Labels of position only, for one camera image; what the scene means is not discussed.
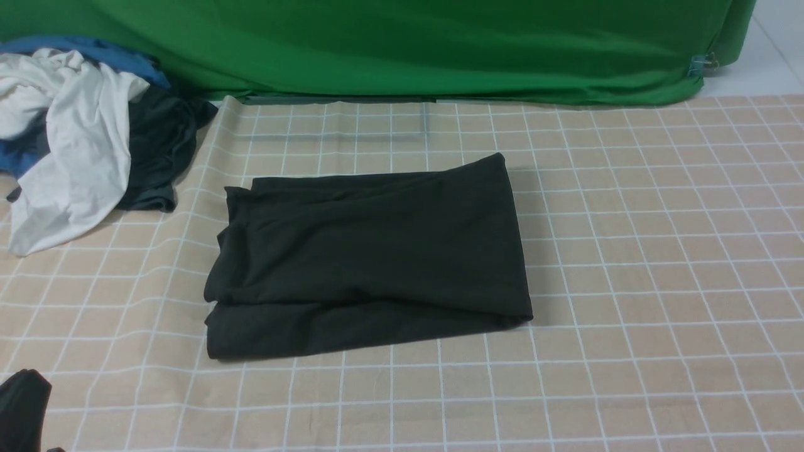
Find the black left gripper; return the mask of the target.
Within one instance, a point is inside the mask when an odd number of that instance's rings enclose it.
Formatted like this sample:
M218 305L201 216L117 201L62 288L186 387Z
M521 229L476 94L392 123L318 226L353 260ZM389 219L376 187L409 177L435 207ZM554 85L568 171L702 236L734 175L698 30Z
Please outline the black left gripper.
M35 369L20 370L1 385L1 450L40 451L52 385Z

